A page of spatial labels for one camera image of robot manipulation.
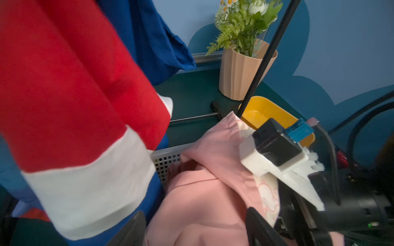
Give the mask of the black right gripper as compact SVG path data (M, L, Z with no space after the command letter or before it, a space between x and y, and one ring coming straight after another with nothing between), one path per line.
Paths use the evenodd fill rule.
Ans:
M331 173L315 173L308 176L325 209L336 205L329 178ZM332 246L333 239L326 225L327 212L318 209L285 183L279 181L281 211L277 230L294 239L300 246ZM245 219L250 246L287 246L279 233L253 207L247 209Z

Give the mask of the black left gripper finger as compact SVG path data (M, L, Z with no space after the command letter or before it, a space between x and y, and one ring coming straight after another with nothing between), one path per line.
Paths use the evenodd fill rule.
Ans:
M142 211L138 211L106 246L144 246L145 231L145 214Z

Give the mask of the yellow plastic tray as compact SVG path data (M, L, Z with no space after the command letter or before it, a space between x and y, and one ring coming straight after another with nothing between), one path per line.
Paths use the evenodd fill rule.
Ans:
M299 119L262 96L253 96L250 99L241 120L254 130L258 130L268 122L268 130L263 131L263 137L267 136L268 139L260 142L260 136L255 140L251 135L241 143L240 149L256 148L261 153L268 150L298 150L303 147L310 147L315 141L314 133L307 135L300 142L294 142L288 137L285 129L291 127Z

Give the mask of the blue red white jacket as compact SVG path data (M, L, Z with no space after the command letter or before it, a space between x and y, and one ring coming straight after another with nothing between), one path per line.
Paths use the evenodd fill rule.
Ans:
M1 1L1 186L70 246L107 246L161 192L173 102L98 1Z

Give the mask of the artificial white flowers plant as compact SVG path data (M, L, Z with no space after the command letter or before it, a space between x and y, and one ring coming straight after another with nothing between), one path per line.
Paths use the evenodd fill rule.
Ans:
M262 46L258 36L278 18L281 1L221 1L214 24L220 34L207 47L207 55L229 49L255 58Z

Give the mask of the white plastic laundry basket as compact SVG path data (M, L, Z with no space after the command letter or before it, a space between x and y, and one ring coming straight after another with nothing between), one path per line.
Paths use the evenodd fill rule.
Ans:
M168 167L179 164L181 160L181 153L192 145L193 143L178 145L156 150L151 153L151 160L155 164L157 174L164 189L166 189L168 183Z

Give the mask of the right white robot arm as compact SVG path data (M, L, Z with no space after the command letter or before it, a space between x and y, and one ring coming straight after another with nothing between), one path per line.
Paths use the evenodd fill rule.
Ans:
M318 144L327 148L330 170L311 176L312 185L325 205L323 212L280 184L284 206L276 230L299 246L332 246L335 232L349 246L391 246L394 243L394 139L390 137L367 169L355 160L356 139L380 114L392 111L394 94L389 92L364 106L330 131L315 126ZM338 151L331 135L353 120L358 123L348 138L347 167L340 169Z

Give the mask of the pink kids jacket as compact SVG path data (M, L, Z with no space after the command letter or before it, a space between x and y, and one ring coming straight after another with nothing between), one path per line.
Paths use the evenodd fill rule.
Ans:
M256 131L228 114L168 168L167 191L145 233L147 246L249 246L245 219L255 208L275 229L279 179L257 177L239 146Z

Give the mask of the beige faceted flower pot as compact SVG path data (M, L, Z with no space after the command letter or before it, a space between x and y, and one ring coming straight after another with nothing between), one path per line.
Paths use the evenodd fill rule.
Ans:
M257 39L253 56L245 56L230 49L222 54L219 90L227 98L242 101L254 79L269 43Z

